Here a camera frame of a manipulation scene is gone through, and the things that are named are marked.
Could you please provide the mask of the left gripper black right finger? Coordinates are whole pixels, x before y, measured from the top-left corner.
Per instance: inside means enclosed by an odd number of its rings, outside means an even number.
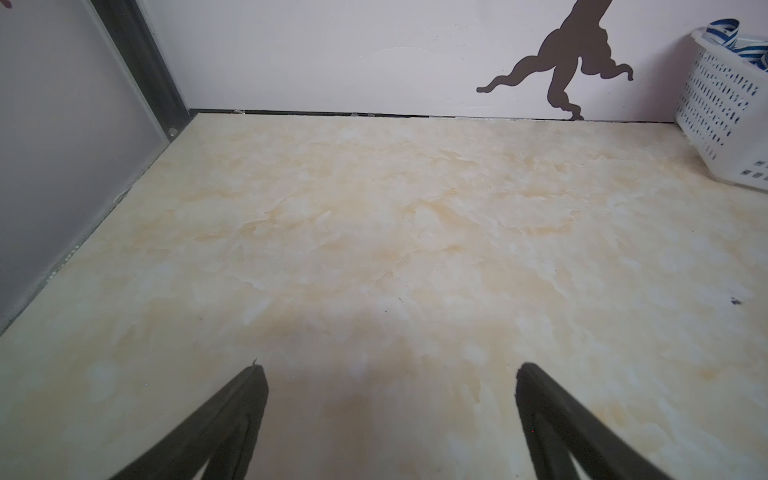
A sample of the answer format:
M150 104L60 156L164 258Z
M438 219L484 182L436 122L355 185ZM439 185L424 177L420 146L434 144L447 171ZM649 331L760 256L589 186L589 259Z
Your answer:
M538 479L667 479L534 363L516 375L515 400Z

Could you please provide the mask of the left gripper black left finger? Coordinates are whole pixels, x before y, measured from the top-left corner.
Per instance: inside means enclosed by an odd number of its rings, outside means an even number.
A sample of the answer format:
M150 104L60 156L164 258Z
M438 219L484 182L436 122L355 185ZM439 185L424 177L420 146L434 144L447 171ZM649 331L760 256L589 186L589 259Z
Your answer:
M264 368L242 370L116 479L243 479L269 395Z

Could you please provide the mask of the blue white striped tank top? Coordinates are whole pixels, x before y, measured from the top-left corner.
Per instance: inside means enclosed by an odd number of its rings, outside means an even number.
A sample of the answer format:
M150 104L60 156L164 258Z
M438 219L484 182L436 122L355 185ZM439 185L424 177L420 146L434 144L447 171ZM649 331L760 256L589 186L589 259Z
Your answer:
M739 20L715 20L706 26L705 35L758 69L767 70L767 40L742 36Z

